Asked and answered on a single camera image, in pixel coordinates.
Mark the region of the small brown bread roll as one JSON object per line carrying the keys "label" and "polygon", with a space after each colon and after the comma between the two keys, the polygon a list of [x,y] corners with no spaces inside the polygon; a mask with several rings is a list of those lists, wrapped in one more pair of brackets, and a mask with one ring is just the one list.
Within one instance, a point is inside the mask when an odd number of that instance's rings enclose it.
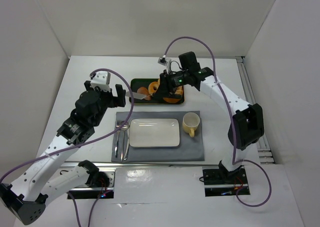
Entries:
{"label": "small brown bread roll", "polygon": [[149,91],[146,87],[140,87],[138,90],[137,90],[137,93],[138,94],[143,94],[143,95],[148,95],[149,94]]}

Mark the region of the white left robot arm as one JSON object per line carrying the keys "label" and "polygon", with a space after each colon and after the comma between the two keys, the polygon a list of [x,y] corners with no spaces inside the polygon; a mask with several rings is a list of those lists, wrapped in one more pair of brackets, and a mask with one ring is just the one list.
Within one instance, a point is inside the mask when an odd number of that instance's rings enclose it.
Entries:
{"label": "white left robot arm", "polygon": [[110,179],[89,160],[83,160],[67,173],[52,178],[60,166],[95,132],[108,108],[124,107],[125,90],[115,86],[116,96],[107,84],[92,87],[87,80],[86,90],[75,102],[56,136],[41,155],[19,178],[10,184],[1,183],[1,202],[24,224],[35,222],[53,200],[69,190],[86,185],[106,189]]}

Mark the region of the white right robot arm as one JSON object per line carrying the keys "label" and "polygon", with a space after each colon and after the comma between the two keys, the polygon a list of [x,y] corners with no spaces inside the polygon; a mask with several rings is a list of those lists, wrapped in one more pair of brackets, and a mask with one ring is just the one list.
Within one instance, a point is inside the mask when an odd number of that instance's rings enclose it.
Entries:
{"label": "white right robot arm", "polygon": [[230,118],[227,136],[231,146],[219,167],[233,174],[245,161],[247,148],[258,142],[265,133],[263,109],[257,103],[251,104],[240,98],[220,81],[214,70],[202,68],[194,52],[183,53],[178,58],[178,71],[171,69],[170,58],[163,55],[158,59],[165,70],[159,75],[159,86],[152,96],[156,99],[178,99],[178,88],[190,85],[225,110]]}

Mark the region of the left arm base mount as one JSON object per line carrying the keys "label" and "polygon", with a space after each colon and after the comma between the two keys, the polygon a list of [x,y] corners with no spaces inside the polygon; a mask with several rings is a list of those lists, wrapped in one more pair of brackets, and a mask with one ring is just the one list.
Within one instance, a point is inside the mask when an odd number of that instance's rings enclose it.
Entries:
{"label": "left arm base mount", "polygon": [[69,191],[69,193],[76,200],[93,200],[102,195],[102,199],[114,198],[114,185],[116,170],[115,169],[102,169],[101,177],[92,185],[86,184],[77,186]]}

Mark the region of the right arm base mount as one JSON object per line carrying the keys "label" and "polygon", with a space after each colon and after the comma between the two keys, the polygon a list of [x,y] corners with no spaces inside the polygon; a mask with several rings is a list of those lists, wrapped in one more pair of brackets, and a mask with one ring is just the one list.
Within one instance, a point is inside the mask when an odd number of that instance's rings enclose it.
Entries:
{"label": "right arm base mount", "polygon": [[235,175],[224,179],[218,168],[203,168],[199,181],[204,184],[204,194],[206,197],[224,197],[238,195],[250,195],[247,174],[241,168]]}

